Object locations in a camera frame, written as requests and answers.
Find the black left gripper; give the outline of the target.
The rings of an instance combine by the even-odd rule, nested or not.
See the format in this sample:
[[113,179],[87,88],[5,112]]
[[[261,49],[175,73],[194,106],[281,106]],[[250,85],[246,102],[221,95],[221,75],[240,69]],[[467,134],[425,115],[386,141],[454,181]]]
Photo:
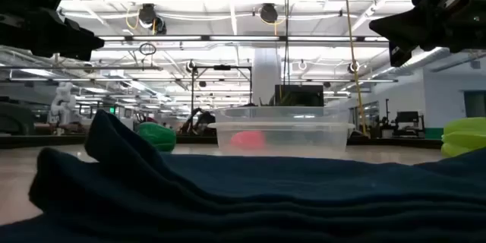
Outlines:
[[[76,21],[56,14],[61,0],[0,0],[0,45],[29,49],[33,54],[87,62],[105,41]],[[82,50],[69,50],[68,44]]]

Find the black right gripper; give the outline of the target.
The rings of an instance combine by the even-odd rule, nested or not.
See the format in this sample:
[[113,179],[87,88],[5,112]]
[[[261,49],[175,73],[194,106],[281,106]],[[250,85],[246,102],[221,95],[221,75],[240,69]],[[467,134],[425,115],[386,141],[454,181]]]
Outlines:
[[412,10],[372,20],[369,28],[387,38],[390,66],[401,67],[415,47],[486,50],[486,0],[412,0]]

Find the orange toy carrot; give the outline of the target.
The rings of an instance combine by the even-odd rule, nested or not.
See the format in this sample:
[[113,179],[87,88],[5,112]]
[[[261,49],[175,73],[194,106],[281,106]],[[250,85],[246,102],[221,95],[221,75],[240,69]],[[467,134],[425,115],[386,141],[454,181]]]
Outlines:
[[266,138],[262,131],[240,131],[231,137],[230,144],[238,149],[259,150],[266,146]]

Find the clear plastic tupperware container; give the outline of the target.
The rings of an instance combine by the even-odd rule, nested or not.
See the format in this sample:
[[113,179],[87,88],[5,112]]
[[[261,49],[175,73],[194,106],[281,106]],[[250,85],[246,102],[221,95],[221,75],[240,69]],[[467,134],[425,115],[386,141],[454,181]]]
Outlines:
[[[293,156],[326,158],[346,150],[355,125],[349,112],[325,106],[263,106],[217,109],[217,144],[224,156]],[[266,146],[243,150],[230,144],[240,131],[262,131]]]

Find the dark background robot arms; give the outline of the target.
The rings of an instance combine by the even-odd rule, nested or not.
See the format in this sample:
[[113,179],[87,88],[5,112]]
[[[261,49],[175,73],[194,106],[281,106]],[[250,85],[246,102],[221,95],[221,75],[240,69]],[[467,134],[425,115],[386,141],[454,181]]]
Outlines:
[[210,124],[215,122],[216,119],[211,112],[196,108],[191,111],[188,120],[178,130],[178,134],[215,137],[216,129],[209,127]]

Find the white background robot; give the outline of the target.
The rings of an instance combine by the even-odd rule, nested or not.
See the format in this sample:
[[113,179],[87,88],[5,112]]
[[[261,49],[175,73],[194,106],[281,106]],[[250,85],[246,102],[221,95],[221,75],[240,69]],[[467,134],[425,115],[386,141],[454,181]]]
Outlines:
[[55,89],[55,97],[51,103],[48,122],[51,125],[69,125],[79,120],[76,112],[75,95],[71,94],[73,84],[61,82]]

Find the navy blue folded cloth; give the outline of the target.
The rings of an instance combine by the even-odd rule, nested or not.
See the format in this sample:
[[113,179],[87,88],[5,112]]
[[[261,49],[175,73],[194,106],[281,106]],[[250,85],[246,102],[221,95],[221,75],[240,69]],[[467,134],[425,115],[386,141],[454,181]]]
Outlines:
[[162,154],[98,111],[0,243],[486,243],[486,147],[431,163]]

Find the dark grey bulky cover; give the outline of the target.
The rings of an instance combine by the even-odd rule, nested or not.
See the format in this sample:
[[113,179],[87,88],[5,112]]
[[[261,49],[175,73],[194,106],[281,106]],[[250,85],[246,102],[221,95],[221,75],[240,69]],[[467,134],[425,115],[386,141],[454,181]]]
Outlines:
[[22,105],[0,103],[0,134],[34,135],[34,116],[32,111]]

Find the light green toy pepper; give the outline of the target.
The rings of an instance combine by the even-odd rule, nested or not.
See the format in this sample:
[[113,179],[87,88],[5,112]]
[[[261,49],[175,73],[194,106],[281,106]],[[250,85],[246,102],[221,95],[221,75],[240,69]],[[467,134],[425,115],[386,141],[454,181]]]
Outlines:
[[441,153],[454,157],[486,147],[486,118],[461,118],[443,128]]

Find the black background workstation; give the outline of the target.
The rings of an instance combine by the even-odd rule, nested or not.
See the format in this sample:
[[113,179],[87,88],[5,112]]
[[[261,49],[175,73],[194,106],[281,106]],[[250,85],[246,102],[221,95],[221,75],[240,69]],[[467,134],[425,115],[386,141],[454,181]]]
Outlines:
[[418,111],[397,112],[393,137],[424,138],[424,116]]

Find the black gantry stand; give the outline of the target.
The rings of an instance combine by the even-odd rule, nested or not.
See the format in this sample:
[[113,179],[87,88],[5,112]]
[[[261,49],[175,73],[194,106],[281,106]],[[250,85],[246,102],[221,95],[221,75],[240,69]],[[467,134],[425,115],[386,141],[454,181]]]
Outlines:
[[[253,101],[252,93],[253,93],[253,73],[251,66],[240,66],[240,65],[212,65],[212,66],[196,66],[194,63],[192,64],[191,68],[191,111],[194,110],[194,82],[196,81],[195,73],[197,76],[202,76],[206,70],[212,69],[214,71],[230,71],[235,69],[236,71],[240,72],[245,79],[249,82],[249,102]],[[243,72],[242,69],[249,70],[249,76],[247,77]]]

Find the dark green toy pepper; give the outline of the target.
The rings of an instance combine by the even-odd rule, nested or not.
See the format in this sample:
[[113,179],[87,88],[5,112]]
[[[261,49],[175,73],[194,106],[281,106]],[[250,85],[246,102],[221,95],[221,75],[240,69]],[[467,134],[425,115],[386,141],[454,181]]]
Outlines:
[[171,153],[176,145],[176,133],[157,123],[144,122],[137,128],[138,134],[159,152]]

